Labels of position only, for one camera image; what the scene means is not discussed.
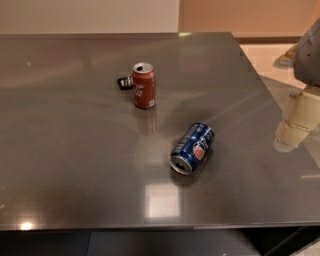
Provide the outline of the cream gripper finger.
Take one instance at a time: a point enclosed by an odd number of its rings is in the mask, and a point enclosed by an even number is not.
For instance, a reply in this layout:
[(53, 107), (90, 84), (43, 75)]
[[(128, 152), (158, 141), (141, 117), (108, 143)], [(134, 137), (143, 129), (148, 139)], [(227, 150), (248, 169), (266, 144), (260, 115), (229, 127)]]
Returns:
[(298, 93), (291, 93), (282, 112), (274, 148), (283, 153), (296, 149), (320, 124), (320, 87), (307, 85)]

